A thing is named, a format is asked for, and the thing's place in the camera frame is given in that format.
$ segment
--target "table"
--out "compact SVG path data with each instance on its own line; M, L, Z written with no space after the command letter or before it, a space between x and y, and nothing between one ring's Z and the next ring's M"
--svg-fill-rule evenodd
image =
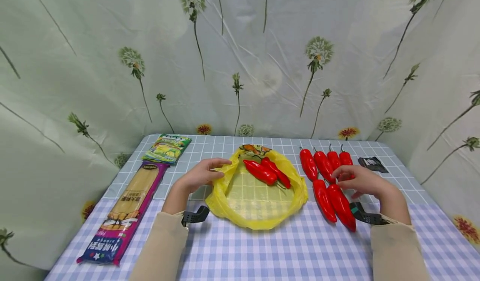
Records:
M120 268L97 266L75 260L82 255L92 236L113 207L141 165L143 153L155 142L158 134L145 137L127 164L119 172L105 195L57 261L48 281L127 280L140 254L155 215L161 210L171 184L198 161L211 157L229 158L241 144L263 144L284 154L302 176L298 158L299 146L323 151L340 145L357 157L377 156L388 174L381 174L404 194L413 223L422 244L427 268L433 280L477 280L480 275L480 255L470 246L419 185L388 146L377 142L357 142L318 139L271 139L222 136L190 136L192 143L175 167L165 173L155 198L123 256ZM185 252L180 262L180 280L200 278L208 280L369 280L372 278L370 227L357 221L357 233L351 234L338 223L330 226L315 203L311 183L309 202L302 210L272 231L251 231L230 221L209 215L200 224L192 224ZM189 209L194 211L209 194L201 187L190 197ZM377 200L365 195L361 198L366 211L378 211Z

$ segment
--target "green snack package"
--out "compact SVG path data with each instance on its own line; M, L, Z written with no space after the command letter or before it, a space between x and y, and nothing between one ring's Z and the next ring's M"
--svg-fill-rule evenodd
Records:
M174 164L191 141L192 139L182 136L162 134L142 159L152 162L163 162L164 164Z

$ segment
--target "fabric backdrop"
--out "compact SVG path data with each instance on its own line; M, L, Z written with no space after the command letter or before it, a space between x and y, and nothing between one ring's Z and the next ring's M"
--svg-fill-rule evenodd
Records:
M50 269L155 132L386 142L480 244L480 0L0 6L6 280Z

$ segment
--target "spaghetti package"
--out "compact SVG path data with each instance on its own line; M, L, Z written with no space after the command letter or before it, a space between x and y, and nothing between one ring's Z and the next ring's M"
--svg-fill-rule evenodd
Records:
M192 139L182 136L162 134L142 159L151 162L174 164L191 141Z
M143 162L77 263L120 265L120 259L168 167L168 164Z

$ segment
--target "beige sleeve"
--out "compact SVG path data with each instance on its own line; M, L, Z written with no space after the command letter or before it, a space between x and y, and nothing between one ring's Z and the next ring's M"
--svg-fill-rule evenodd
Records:
M188 230L182 226L183 212L159 212L135 263L130 281L175 280Z
M373 280L430 280L415 228L382 216L391 224L372 227Z

